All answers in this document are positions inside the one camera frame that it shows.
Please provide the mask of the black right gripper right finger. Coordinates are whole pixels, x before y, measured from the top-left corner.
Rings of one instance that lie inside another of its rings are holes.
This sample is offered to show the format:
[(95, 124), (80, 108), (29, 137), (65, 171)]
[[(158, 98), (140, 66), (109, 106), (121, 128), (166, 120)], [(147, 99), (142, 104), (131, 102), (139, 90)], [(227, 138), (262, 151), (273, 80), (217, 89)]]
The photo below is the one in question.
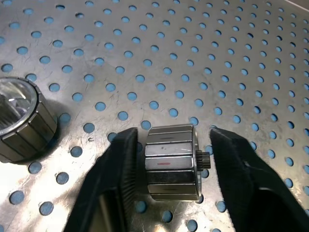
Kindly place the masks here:
[(236, 232), (309, 232), (309, 216), (244, 137), (212, 128), (221, 193)]

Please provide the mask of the metal part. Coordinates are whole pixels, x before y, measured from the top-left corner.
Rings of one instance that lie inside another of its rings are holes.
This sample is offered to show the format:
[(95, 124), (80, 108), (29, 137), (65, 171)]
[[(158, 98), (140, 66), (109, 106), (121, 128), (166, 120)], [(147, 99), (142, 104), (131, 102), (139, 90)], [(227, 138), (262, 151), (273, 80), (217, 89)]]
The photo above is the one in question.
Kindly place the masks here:
[(145, 144), (147, 188), (156, 201), (198, 201), (210, 154), (199, 149), (192, 124), (152, 127)]
[(30, 160), (55, 136), (57, 116), (32, 81), (0, 77), (0, 162)]

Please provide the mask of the perforated metal tray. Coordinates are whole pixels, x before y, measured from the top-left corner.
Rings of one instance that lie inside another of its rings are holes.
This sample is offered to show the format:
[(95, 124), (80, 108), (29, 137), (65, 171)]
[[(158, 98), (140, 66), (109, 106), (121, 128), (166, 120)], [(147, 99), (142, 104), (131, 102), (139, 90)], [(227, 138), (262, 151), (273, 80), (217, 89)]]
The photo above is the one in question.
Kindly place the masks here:
[(0, 78), (32, 81), (51, 146), (0, 162), (0, 232), (63, 232), (115, 135), (192, 124), (245, 137), (309, 222), (309, 0), (0, 0)]

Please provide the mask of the metal part bottom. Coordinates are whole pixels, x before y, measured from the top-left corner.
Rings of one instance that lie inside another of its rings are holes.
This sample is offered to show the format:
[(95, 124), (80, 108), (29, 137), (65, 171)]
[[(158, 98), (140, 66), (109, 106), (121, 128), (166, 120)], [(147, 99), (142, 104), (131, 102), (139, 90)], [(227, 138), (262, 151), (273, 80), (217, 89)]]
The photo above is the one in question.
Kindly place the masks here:
[(32, 81), (0, 77), (0, 162), (30, 160), (55, 136), (57, 116)]

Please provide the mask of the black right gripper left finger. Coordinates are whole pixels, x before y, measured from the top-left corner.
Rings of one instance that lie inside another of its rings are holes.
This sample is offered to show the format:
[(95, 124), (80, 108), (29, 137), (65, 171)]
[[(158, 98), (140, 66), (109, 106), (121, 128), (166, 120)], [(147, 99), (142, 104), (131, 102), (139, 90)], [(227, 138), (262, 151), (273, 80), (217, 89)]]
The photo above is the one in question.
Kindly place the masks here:
[(130, 231), (137, 145), (137, 128), (117, 133), (87, 173), (63, 232)]

